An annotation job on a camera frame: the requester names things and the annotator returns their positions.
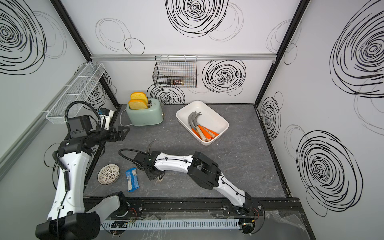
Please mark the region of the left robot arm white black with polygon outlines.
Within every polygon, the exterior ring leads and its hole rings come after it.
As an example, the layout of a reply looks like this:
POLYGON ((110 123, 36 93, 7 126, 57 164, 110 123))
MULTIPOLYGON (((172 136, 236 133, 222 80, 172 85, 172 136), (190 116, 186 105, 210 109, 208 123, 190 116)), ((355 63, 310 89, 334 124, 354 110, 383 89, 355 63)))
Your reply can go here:
POLYGON ((92 147, 123 141, 129 131, 128 127, 110 127, 76 138, 70 136, 61 142, 59 149, 53 152, 61 171, 56 195, 47 221, 36 227, 38 239, 92 240, 98 236, 102 222, 111 214, 126 215, 129 206, 123 192, 108 195, 86 212, 84 186, 92 147))

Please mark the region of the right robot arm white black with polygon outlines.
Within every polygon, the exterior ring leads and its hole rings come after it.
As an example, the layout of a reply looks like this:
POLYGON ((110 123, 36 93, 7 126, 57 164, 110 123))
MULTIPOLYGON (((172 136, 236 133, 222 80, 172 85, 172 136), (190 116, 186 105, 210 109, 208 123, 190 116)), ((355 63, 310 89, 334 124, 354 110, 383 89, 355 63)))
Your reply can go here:
POLYGON ((237 188, 222 173, 219 165, 200 152, 188 156, 174 156, 161 152, 137 153, 134 163, 140 166, 150 180, 162 177, 166 171, 187 174, 198 186, 216 190, 238 208, 240 214, 251 211, 252 197, 237 188))

